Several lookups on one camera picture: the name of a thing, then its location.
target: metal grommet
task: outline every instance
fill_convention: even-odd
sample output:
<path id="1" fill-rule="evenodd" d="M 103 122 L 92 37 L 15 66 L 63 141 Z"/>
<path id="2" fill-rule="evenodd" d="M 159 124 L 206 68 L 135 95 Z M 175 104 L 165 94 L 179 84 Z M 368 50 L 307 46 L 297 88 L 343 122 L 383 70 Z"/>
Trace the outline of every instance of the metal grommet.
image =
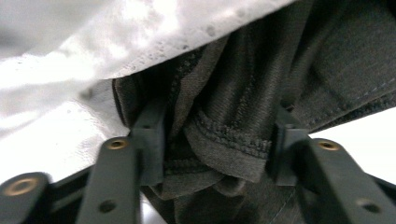
<path id="1" fill-rule="evenodd" d="M 38 180 L 36 178 L 25 178 L 12 183 L 4 190 L 6 196 L 17 196 L 27 193 L 37 186 Z"/>
<path id="2" fill-rule="evenodd" d="M 128 145 L 128 142 L 123 139 L 116 139 L 107 145 L 108 149 L 117 150 L 122 149 Z"/>
<path id="3" fill-rule="evenodd" d="M 328 141 L 320 141 L 318 142 L 319 146 L 323 149 L 326 150 L 330 150 L 330 151 L 336 151 L 338 149 L 340 149 L 339 146 L 337 146 L 335 143 L 333 142 L 328 142 Z"/>

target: wrinkled cloth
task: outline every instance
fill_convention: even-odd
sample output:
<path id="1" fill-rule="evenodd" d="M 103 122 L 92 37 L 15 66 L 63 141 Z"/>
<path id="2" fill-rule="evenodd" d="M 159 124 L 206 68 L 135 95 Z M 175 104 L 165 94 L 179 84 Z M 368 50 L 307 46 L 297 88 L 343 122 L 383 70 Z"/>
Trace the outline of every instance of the wrinkled cloth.
<path id="1" fill-rule="evenodd" d="M 169 99 L 165 180 L 143 191 L 168 223 L 304 223 L 264 172 L 277 107 L 314 132 L 394 106 L 395 39 L 386 1 L 300 1 L 115 79 L 127 126 Z"/>
<path id="2" fill-rule="evenodd" d="M 100 79 L 196 49 L 292 0 L 0 2 L 0 139 Z"/>

